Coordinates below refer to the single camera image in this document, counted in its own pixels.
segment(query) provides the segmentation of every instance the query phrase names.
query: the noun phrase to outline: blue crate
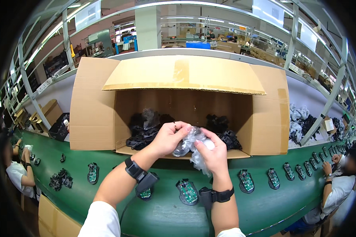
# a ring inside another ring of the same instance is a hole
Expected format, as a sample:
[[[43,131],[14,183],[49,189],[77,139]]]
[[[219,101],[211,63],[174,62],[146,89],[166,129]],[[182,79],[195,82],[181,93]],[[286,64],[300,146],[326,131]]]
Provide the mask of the blue crate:
[[[194,48],[194,49],[210,49],[211,46],[209,43],[186,43],[186,48]]]

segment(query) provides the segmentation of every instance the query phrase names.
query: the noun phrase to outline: white sleeve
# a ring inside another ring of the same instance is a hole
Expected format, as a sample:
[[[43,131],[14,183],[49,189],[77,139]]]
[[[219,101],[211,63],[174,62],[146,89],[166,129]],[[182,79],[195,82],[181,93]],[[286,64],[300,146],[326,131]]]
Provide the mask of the white sleeve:
[[[239,228],[232,228],[221,231],[217,237],[245,237]]]
[[[91,203],[87,218],[78,237],[120,237],[120,223],[117,211],[106,202]]]
[[[337,177],[339,182],[342,182],[342,185],[334,187],[331,185],[331,192],[329,193],[326,202],[324,203],[324,209],[333,205],[338,205],[341,200],[344,200],[351,192],[354,179],[348,176]]]
[[[21,178],[23,174],[18,172],[16,169],[11,168],[11,166],[6,169],[8,177],[18,190],[23,190],[24,186],[21,185]]]

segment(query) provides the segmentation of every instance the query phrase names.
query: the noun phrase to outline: hand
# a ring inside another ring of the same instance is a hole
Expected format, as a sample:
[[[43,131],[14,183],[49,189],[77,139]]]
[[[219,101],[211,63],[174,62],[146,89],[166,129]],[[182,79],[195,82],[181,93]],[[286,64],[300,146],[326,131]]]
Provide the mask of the hand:
[[[25,156],[25,161],[29,163],[30,151],[27,148],[24,148],[22,154]]]
[[[191,130],[191,125],[186,122],[178,121],[175,122],[175,125],[178,132],[176,132],[173,122],[168,122],[162,125],[156,138],[146,147],[152,152],[156,152],[155,155],[157,158],[172,153],[178,143],[187,136]]]
[[[328,161],[323,162],[322,167],[326,175],[332,174],[332,168],[331,165],[328,163]]]
[[[338,155],[338,154],[335,154],[332,156],[332,162],[334,162],[335,164],[339,163],[340,159],[342,158],[342,155]]]
[[[194,142],[195,147],[203,156],[207,168],[216,175],[228,174],[227,146],[213,132],[204,128],[201,128],[201,131],[215,144],[215,148],[209,150],[203,142],[198,140]]]

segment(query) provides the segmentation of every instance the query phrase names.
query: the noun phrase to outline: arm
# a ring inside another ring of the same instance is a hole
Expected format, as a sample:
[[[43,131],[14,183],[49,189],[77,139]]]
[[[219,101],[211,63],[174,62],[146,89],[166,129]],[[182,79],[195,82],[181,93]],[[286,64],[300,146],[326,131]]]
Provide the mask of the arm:
[[[19,145],[21,143],[21,139],[19,139],[16,143],[16,146],[13,148],[13,155],[18,155],[19,154]]]
[[[203,128],[202,132],[215,144],[215,148],[209,150],[202,142],[195,142],[195,146],[203,156],[206,166],[213,173],[214,181],[212,189],[217,192],[231,190],[232,182],[228,173],[227,147],[213,132]],[[215,229],[215,236],[223,230],[239,227],[239,215],[235,194],[231,196],[228,202],[213,203],[211,219]]]
[[[328,162],[323,162],[323,171],[327,176],[326,182],[328,181],[332,181],[332,177],[328,176],[328,174],[332,174],[332,168],[331,165]],[[332,184],[329,183],[327,185],[324,186],[323,189],[323,201],[322,201],[322,207],[324,207],[324,205],[326,204],[327,198],[329,196],[329,194],[332,192]]]
[[[175,133],[174,123],[165,123],[153,142],[132,155],[131,159],[147,171],[158,158],[172,153],[178,142],[191,130],[191,125],[185,122],[179,121],[175,124],[179,130],[177,133]],[[116,209],[116,205],[129,195],[136,185],[136,180],[125,171],[125,168],[126,165],[123,162],[105,177],[95,195],[94,202],[103,201]]]
[[[30,163],[29,155],[30,155],[29,150],[24,148],[22,156],[23,158],[25,158],[26,163]],[[21,185],[28,186],[28,187],[34,187],[36,185],[36,183],[34,182],[32,167],[30,166],[27,167],[27,175],[26,176],[23,175],[21,177]]]

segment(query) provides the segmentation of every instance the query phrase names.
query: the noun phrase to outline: electrical outlet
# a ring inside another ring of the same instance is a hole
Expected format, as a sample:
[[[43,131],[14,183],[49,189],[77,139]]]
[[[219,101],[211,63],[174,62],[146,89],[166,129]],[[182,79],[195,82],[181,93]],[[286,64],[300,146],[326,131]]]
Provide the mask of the electrical outlet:
[[[50,84],[52,84],[52,82],[53,82],[53,79],[50,77],[44,83],[42,83],[41,86],[39,86],[37,88],[38,94],[41,94]]]

